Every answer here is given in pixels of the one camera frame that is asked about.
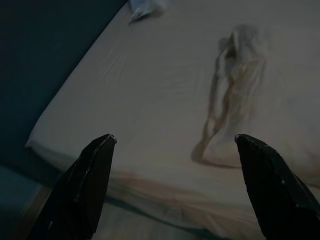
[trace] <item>mattress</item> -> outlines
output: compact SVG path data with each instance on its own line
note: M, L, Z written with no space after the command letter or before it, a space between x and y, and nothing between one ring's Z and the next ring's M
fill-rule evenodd
M263 239L241 169L193 161L219 44L239 23L296 24L294 14L288 21L258 2L172 0L164 15L135 23L125 5L43 112L27 146L64 171L91 140L114 134L109 195L164 204L184 224L221 237Z

